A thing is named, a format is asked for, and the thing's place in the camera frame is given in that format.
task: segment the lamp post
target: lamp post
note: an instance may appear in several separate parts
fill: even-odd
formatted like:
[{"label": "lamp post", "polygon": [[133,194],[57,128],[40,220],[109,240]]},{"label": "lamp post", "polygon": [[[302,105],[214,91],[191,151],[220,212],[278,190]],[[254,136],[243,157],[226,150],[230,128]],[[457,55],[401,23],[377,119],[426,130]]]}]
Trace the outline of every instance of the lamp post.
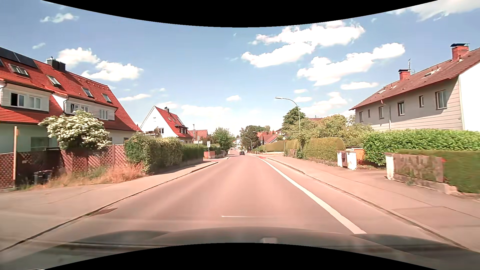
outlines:
[{"label": "lamp post", "polygon": [[192,143],[195,141],[195,124],[193,124],[193,141]]},{"label": "lamp post", "polygon": [[289,99],[289,98],[282,98],[282,97],[275,97],[276,99],[286,99],[286,100],[290,100],[291,102],[295,103],[295,106],[297,106],[297,108],[299,109],[299,132],[300,132],[300,107],[297,105],[296,102],[294,102],[293,100]]},{"label": "lamp post", "polygon": [[247,138],[250,140],[250,146],[253,147],[253,142],[252,142],[252,139],[248,138],[248,137],[244,137],[244,138]]}]

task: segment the sign post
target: sign post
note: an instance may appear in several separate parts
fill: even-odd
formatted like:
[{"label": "sign post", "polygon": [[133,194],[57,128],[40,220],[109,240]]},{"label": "sign post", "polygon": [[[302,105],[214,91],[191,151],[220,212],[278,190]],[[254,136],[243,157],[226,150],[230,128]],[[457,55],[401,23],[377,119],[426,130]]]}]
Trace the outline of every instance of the sign post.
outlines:
[{"label": "sign post", "polygon": [[210,141],[207,141],[207,147],[208,147],[208,159],[210,159]]}]

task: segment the chimney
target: chimney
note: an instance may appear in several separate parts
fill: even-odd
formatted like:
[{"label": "chimney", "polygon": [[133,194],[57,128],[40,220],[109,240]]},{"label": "chimney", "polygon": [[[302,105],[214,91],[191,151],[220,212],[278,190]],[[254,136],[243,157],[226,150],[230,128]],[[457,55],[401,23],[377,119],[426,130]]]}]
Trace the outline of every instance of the chimney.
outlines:
[{"label": "chimney", "polygon": [[403,81],[410,76],[410,69],[399,69],[398,73],[400,73],[400,81]]},{"label": "chimney", "polygon": [[462,56],[469,52],[468,43],[454,43],[452,47],[452,60],[458,61]]},{"label": "chimney", "polygon": [[47,59],[47,64],[51,65],[53,69],[65,72],[65,63],[55,60],[55,58],[50,57]]}]

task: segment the wooden post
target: wooden post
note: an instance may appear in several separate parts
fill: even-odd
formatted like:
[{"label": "wooden post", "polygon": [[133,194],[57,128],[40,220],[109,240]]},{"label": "wooden post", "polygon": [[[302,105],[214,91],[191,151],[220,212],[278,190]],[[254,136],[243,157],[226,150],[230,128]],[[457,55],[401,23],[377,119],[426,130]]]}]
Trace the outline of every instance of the wooden post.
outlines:
[{"label": "wooden post", "polygon": [[90,153],[88,151],[82,151],[82,159],[84,160],[84,172],[88,172],[88,160],[90,158]]},{"label": "wooden post", "polygon": [[17,136],[18,136],[18,127],[13,127],[13,172],[12,172],[12,181],[13,188],[15,188],[15,180],[17,175]]},{"label": "wooden post", "polygon": [[112,145],[112,167],[115,167],[115,145]]}]

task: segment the white lane line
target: white lane line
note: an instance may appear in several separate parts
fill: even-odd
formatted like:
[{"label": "white lane line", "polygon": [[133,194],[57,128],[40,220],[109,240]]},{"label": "white lane line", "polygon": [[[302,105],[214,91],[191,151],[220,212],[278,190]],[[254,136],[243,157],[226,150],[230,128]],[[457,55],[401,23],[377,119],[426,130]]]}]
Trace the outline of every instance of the white lane line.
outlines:
[{"label": "white lane line", "polygon": [[308,189],[304,188],[303,186],[299,185],[297,182],[293,181],[290,177],[286,176],[283,172],[279,169],[275,168],[272,164],[268,163],[267,161],[260,159],[261,161],[268,164],[268,166],[272,167],[277,173],[287,179],[290,183],[296,186],[299,190],[303,191],[308,197],[312,198],[318,205],[320,205],[323,209],[330,213],[336,220],[338,220],[341,224],[343,224],[347,229],[349,229],[352,233],[366,233],[364,230],[360,229],[357,225],[351,222],[346,217],[342,216],[337,210],[333,209],[330,205],[324,202],[319,197],[315,196],[312,192]]},{"label": "white lane line", "polygon": [[256,218],[252,216],[222,216],[222,218]]}]

